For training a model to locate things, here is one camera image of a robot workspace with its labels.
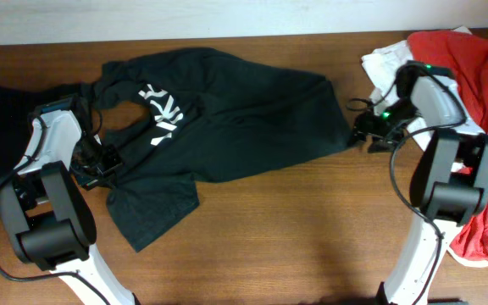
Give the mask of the black Nike t-shirt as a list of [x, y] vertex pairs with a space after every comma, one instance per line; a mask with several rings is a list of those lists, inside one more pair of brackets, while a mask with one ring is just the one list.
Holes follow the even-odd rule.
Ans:
[[340, 153], [351, 137], [325, 76], [209, 47], [108, 62], [82, 94], [98, 110], [131, 102], [147, 111], [102, 138], [122, 160], [107, 208], [136, 251], [198, 207], [197, 182], [237, 180]]

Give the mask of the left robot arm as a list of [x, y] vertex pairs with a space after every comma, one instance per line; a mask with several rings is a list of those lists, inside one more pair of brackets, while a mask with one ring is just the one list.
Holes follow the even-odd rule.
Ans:
[[0, 220], [17, 258], [36, 265], [40, 279], [61, 279], [85, 304], [136, 304], [99, 252], [80, 192], [110, 187], [123, 164], [91, 116], [77, 96], [35, 107], [25, 154], [0, 180]]

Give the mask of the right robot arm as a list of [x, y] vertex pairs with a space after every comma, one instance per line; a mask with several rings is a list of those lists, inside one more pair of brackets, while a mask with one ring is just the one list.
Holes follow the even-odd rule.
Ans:
[[[369, 153], [389, 153], [393, 190], [413, 213], [407, 241], [375, 304], [426, 304], [447, 249], [488, 203], [488, 134], [471, 118], [445, 67], [409, 60], [391, 85], [398, 99], [382, 112], [367, 100], [358, 109], [350, 145], [372, 140]], [[404, 196], [397, 154], [410, 139], [429, 137]]]

